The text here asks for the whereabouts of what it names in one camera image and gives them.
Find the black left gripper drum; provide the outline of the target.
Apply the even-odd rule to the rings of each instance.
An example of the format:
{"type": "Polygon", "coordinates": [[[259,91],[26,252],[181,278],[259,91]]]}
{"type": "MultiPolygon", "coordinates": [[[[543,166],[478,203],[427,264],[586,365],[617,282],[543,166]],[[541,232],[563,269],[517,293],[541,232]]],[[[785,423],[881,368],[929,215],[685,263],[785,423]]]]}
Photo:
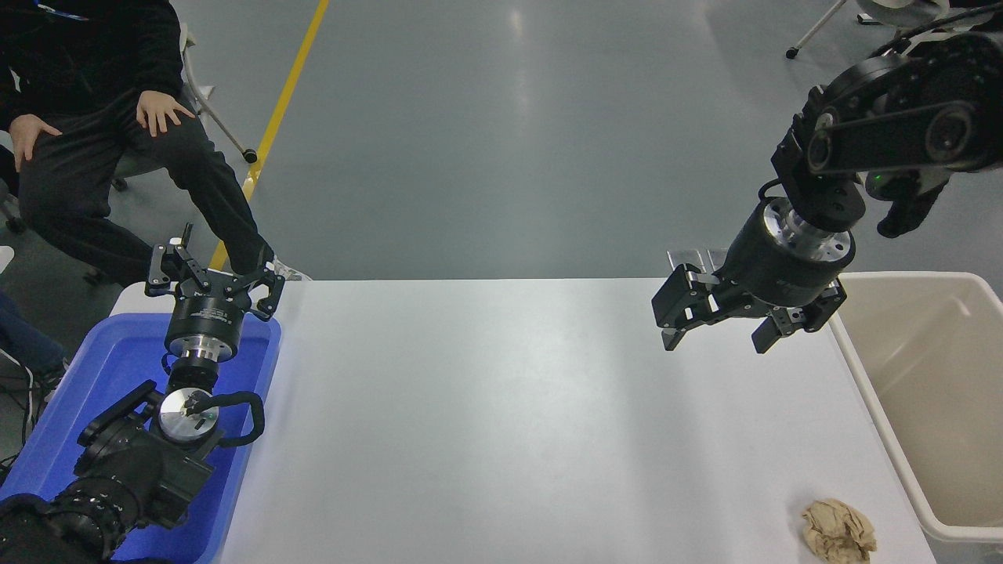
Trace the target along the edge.
{"type": "Polygon", "coordinates": [[[166,349],[185,349],[186,340],[198,336],[221,342],[226,349],[239,347],[244,315],[251,309],[247,292],[228,297],[219,292],[205,294],[196,284],[176,284],[173,296],[166,349]]]}

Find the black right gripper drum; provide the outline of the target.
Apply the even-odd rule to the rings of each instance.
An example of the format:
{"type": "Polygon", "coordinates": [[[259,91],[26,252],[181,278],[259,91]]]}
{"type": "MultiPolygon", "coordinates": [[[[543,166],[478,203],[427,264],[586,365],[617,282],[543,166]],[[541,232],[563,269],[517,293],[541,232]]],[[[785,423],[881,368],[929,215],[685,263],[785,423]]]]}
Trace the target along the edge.
{"type": "Polygon", "coordinates": [[[800,218],[791,202],[759,202],[713,272],[755,298],[782,307],[816,299],[852,261],[852,234],[800,218]]]}

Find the person's left hand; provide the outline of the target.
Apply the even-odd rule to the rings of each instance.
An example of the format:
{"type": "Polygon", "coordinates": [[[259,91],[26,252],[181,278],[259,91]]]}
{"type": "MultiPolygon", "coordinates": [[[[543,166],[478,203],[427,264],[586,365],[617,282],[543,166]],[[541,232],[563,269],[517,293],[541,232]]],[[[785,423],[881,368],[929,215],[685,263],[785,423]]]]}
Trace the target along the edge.
{"type": "Polygon", "coordinates": [[[148,131],[151,138],[168,132],[170,125],[180,126],[180,115],[196,119],[189,108],[184,107],[175,97],[163,92],[143,90],[136,104],[136,120],[141,128],[148,131]]]}

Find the person's right hand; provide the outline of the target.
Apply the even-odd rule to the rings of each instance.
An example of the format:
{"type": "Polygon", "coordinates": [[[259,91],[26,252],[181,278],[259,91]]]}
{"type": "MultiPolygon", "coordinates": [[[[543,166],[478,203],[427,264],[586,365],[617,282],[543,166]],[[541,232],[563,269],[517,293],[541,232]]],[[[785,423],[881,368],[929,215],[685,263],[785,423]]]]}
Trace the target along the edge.
{"type": "Polygon", "coordinates": [[[34,154],[34,147],[40,136],[61,136],[63,132],[54,126],[47,124],[35,114],[23,114],[11,121],[8,128],[12,139],[12,153],[14,157],[15,171],[21,171],[22,164],[31,161],[34,154]]]}

